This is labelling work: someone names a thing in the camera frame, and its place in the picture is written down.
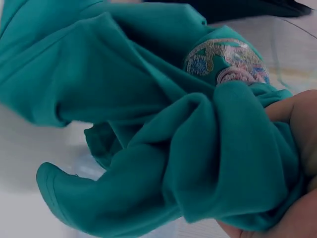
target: white surface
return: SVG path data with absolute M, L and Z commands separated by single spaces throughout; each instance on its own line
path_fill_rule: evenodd
M 302 0 L 316 5 L 315 0 Z M 316 31 L 316 23 L 304 25 Z M 231 23 L 232 26 L 250 40 L 264 58 L 271 57 L 267 40 L 272 18 L 262 17 Z M 293 64 L 303 60 L 317 65 L 310 59 L 312 48 L 305 50 L 307 37 L 303 33 L 290 30 L 280 33 L 280 40 L 288 42 L 289 55 Z M 295 48 L 291 48 L 291 37 L 296 38 Z M 35 183 L 37 167 L 43 161 L 50 161 L 67 168 L 74 164 L 75 158 L 86 149 L 82 129 L 86 125 L 74 124 L 66 129 L 38 128 L 29 125 L 7 109 L 0 107 L 0 237 L 1 238 L 74 238 L 74 232 L 53 217 L 42 201 Z M 181 223 L 177 237 L 184 238 L 222 238 L 223 232 L 214 221 L 203 221 L 188 225 Z

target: finger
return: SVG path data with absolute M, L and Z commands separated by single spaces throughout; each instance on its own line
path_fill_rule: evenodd
M 241 234 L 242 234 L 242 230 L 241 229 L 226 225 L 225 223 L 220 222 L 220 221 L 217 221 L 217 223 L 224 230 L 224 232 L 227 233 L 227 235 L 230 238 L 240 238 L 241 237 Z
M 296 98 L 291 97 L 266 107 L 265 112 L 271 121 L 289 122 Z

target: teal garment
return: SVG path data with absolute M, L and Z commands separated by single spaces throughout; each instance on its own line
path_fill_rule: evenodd
M 263 231 L 303 195 L 289 125 L 264 111 L 290 93 L 187 73 L 187 55 L 208 39 L 253 49 L 205 23 L 181 4 L 5 2 L 0 101 L 37 125 L 94 123 L 87 143 L 107 169 L 93 181 L 40 166 L 40 192 L 62 222 L 103 238 L 137 237 L 180 216 Z M 230 67 L 220 53 L 197 54 L 202 70 Z

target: sleeve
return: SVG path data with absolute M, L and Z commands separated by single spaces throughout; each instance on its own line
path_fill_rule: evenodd
M 290 138 L 250 88 L 230 82 L 213 102 L 193 93 L 158 113 L 98 181 L 47 163 L 37 181 L 58 218 L 98 237 L 138 237 L 180 216 L 264 231 L 302 195 Z

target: colorful embroidery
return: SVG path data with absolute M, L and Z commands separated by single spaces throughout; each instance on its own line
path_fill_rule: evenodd
M 225 42 L 238 46 L 223 44 Z M 220 72 L 217 83 L 228 81 L 230 70 L 232 80 L 269 83 L 268 70 L 263 61 L 248 44 L 233 38 L 210 39 L 196 46 L 185 59 L 186 71 L 199 76 L 210 74 L 214 68 L 214 56 L 223 57 L 233 67 Z

